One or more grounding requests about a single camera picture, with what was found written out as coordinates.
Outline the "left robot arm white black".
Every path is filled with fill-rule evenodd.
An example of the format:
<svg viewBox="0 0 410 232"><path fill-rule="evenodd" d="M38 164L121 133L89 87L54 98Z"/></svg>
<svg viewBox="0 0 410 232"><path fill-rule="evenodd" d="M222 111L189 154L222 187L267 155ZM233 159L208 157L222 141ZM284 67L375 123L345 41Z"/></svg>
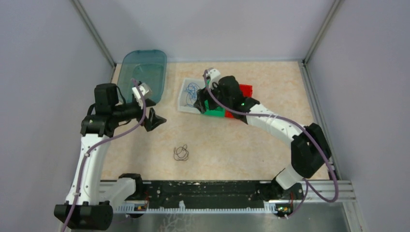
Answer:
<svg viewBox="0 0 410 232"><path fill-rule="evenodd" d="M125 102L119 87L113 83L97 85L95 102L81 123L81 150L74 179L63 204L54 208L54 216L61 221L61 231L107 230L113 220L114 210L127 198L147 198L139 174L126 173L115 184L100 193L104 160L110 143L119 138L115 130L136 120L137 127L152 131L166 122L154 110L150 87L134 81L133 100Z"/></svg>

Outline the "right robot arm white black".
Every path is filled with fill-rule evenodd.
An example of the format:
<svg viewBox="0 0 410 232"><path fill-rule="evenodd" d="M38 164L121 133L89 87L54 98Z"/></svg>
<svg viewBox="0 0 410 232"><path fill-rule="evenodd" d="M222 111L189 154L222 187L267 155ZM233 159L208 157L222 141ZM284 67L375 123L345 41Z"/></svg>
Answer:
<svg viewBox="0 0 410 232"><path fill-rule="evenodd" d="M258 100L246 97L234 76L222 77L212 69L204 73L204 82L205 87L197 91L194 103L200 113L223 108L235 119L260 128L290 146L290 164L273 179L272 192L276 198L285 199L298 181L311 178L323 165L330 167L332 154L318 124L302 126L270 111Z"/></svg>

